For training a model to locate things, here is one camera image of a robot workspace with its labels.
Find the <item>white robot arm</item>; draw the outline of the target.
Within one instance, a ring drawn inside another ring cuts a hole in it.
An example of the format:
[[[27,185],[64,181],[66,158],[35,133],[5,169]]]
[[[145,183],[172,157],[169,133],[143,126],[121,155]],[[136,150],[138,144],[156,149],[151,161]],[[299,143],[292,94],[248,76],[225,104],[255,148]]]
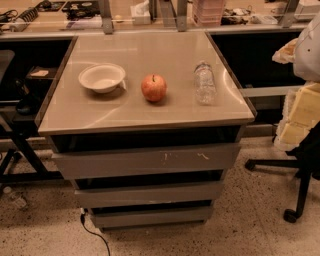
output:
[[[274,145],[283,151],[298,147],[320,121],[320,13],[299,37],[274,53],[272,60],[293,64],[294,75],[305,84],[290,89],[285,97],[283,118],[276,130]]]

